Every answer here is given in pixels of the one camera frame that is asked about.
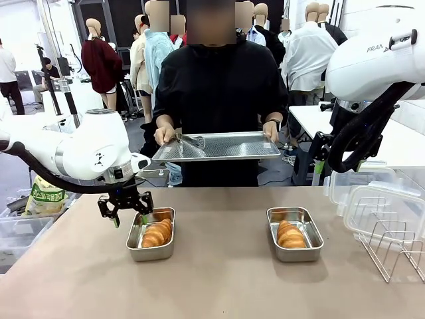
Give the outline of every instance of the table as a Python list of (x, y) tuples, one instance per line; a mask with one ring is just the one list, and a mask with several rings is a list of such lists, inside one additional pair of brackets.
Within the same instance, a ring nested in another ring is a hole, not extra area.
[[(305, 132), (314, 138), (318, 131), (329, 134), (332, 131), (332, 112), (321, 112), (319, 106), (291, 106), (290, 112)], [(384, 161), (393, 169), (422, 168), (425, 166), (422, 147), (425, 136), (394, 120), (390, 120), (382, 133), (381, 147), (373, 161)]]
[[(135, 212), (115, 229), (84, 195), (1, 279), (0, 318), (425, 318), (424, 285), (384, 283), (321, 187), (151, 191), (176, 208), (170, 259), (133, 262)], [(318, 262), (276, 259), (266, 210), (288, 205), (315, 219)]]
[[(88, 110), (95, 108), (104, 108), (103, 100), (100, 94), (93, 91), (91, 83), (75, 82), (69, 85), (72, 93), (72, 98), (75, 102), (75, 107), (79, 114), (85, 114)], [(68, 103), (66, 102), (64, 92), (55, 92), (58, 100), (60, 111), (63, 114), (70, 114)], [(48, 114), (56, 114), (52, 96), (49, 91), (42, 93), (42, 101), (44, 105), (44, 112)]]

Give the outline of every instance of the beige jacket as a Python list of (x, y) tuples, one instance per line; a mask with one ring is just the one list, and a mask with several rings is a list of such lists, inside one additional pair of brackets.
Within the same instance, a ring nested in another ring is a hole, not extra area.
[(144, 33), (133, 42), (130, 49), (130, 81), (136, 90), (143, 90), (148, 94), (152, 94), (152, 88), (149, 85), (149, 78), (145, 65), (145, 44), (146, 36)]

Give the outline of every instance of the stainless steel container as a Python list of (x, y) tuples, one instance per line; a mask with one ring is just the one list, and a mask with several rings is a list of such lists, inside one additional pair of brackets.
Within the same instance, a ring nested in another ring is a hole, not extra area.
[[(284, 263), (316, 261), (320, 257), (323, 238), (307, 209), (301, 207), (271, 208), (267, 211), (270, 233), (276, 248), (277, 258)], [(278, 245), (277, 233), (281, 221), (288, 221), (303, 234), (307, 248), (287, 249)]]
[[(173, 224), (170, 241), (162, 246), (142, 248), (143, 234), (146, 229), (155, 223), (164, 219), (170, 219)], [(156, 261), (169, 258), (174, 251), (174, 229), (175, 229), (175, 210), (174, 208), (154, 208), (153, 212), (143, 216), (137, 213), (131, 225), (127, 240), (127, 248), (130, 250), (134, 261)]]

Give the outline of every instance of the plastic lid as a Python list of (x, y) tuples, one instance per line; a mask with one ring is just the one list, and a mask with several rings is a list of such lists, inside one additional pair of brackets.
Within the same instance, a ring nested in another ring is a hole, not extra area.
[(397, 184), (358, 186), (349, 194), (343, 208), (344, 224), (368, 238), (373, 234), (378, 240), (422, 238), (425, 201), (416, 194), (416, 190), (403, 189)]
[(329, 181), (329, 189), (325, 186), (324, 192), (328, 192), (332, 203), (341, 204), (345, 202), (344, 199), (353, 188), (360, 185), (368, 185), (372, 181), (396, 183), (396, 172), (388, 167), (373, 167), (369, 165), (362, 165), (359, 172), (337, 173), (334, 171)]

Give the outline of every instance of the clear plastic box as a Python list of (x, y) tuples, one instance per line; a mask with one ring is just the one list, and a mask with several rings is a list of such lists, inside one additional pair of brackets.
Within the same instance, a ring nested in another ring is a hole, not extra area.
[(52, 217), (0, 220), (0, 273), (6, 273), (52, 224)]
[(422, 240), (425, 201), (421, 192), (399, 184), (371, 182), (350, 192), (343, 205), (346, 228), (383, 241)]
[(326, 179), (324, 192), (332, 203), (338, 205), (346, 202), (350, 191), (357, 186), (368, 185), (371, 181), (396, 183), (396, 180), (396, 172), (391, 168), (362, 166), (358, 172), (333, 171), (330, 178)]

